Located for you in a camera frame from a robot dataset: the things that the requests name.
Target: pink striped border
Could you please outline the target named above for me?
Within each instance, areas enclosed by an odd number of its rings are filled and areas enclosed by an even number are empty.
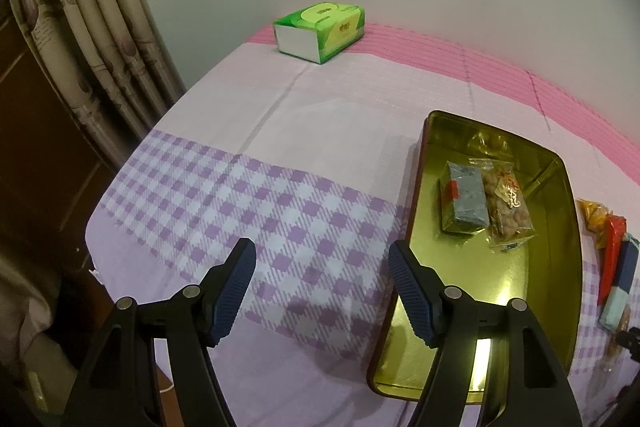
[[[248,42],[275,45],[273,29],[261,29]],[[640,185],[640,148],[593,109],[529,71],[452,42],[371,23],[364,37],[345,51],[472,82],[529,105],[593,145]]]

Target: table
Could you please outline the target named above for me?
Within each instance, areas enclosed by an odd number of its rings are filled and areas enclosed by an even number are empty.
[[[238,237],[258,263],[232,333],[211,352],[240,426],[400,426],[411,404],[365,371],[402,233],[424,118],[441,109],[554,150],[576,197],[640,233],[640,150],[528,71],[435,38],[367,25],[319,66],[279,54],[270,28],[216,65],[145,138],[100,200],[86,242],[113,299],[165,299]],[[570,383],[587,423],[638,365],[623,353],[590,390],[609,335],[597,326],[593,237],[580,222],[583,289]],[[640,287],[631,325],[640,323]],[[160,367],[170,374],[166,345]],[[474,426],[478,407],[462,425]]]

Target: gold tray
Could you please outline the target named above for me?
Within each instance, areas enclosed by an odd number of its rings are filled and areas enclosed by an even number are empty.
[[[440,228],[438,179],[450,160],[469,157],[511,161],[537,236],[509,251],[491,250],[486,231],[476,235]],[[442,111],[424,122],[407,238],[421,264],[474,299],[506,304],[526,299],[568,373],[574,356],[582,256],[574,197],[560,157],[520,136]],[[467,397],[481,403],[491,340],[478,341]],[[367,382],[383,396],[418,400],[435,350],[414,335],[394,291]]]

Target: beige curtain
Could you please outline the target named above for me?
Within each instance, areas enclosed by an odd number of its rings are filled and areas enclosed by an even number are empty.
[[[140,0],[10,0],[49,82],[121,166],[182,93]]]

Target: silver screw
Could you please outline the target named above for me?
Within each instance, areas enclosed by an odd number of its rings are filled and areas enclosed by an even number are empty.
[[[184,295],[188,299],[193,299],[194,297],[200,295],[200,286],[198,286],[197,284],[191,284],[184,290],[182,290],[182,295]]]
[[[447,286],[444,288],[444,295],[449,299],[460,299],[462,297],[462,290],[457,286]]]
[[[133,299],[131,297],[121,297],[116,302],[116,306],[119,310],[126,310],[133,304]]]
[[[519,312],[523,312],[527,309],[527,303],[522,299],[513,299],[513,301],[511,301],[511,306]]]

